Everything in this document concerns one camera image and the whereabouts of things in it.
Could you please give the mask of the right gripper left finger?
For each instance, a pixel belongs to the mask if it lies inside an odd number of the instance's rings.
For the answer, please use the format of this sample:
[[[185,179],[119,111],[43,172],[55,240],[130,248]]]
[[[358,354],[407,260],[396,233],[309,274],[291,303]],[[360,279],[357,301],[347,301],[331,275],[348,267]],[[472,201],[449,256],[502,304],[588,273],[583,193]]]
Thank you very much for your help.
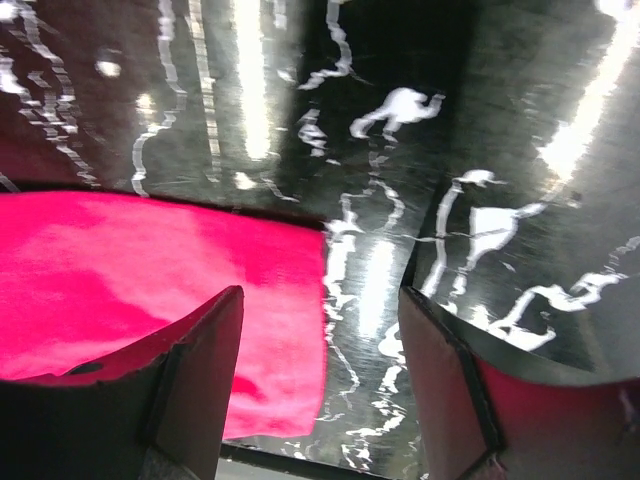
[[[2,478],[137,479],[148,450],[214,478],[243,312],[231,286],[63,375],[2,381]]]

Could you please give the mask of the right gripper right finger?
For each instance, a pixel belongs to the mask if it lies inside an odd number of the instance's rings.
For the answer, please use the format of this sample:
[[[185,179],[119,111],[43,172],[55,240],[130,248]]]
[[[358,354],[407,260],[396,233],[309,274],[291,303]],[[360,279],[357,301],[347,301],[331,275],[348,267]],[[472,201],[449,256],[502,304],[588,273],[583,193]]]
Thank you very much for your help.
[[[638,381],[550,386],[510,375],[409,286],[398,319],[430,478],[638,478]]]

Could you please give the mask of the crimson t shirt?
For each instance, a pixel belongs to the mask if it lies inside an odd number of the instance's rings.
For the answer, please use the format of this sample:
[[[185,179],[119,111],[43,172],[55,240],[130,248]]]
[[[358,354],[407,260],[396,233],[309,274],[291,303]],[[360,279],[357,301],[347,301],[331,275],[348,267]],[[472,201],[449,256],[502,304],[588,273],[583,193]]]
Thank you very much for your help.
[[[89,192],[1,198],[1,376],[60,375],[227,287],[244,321],[224,435],[306,436],[324,398],[324,236],[204,207]]]

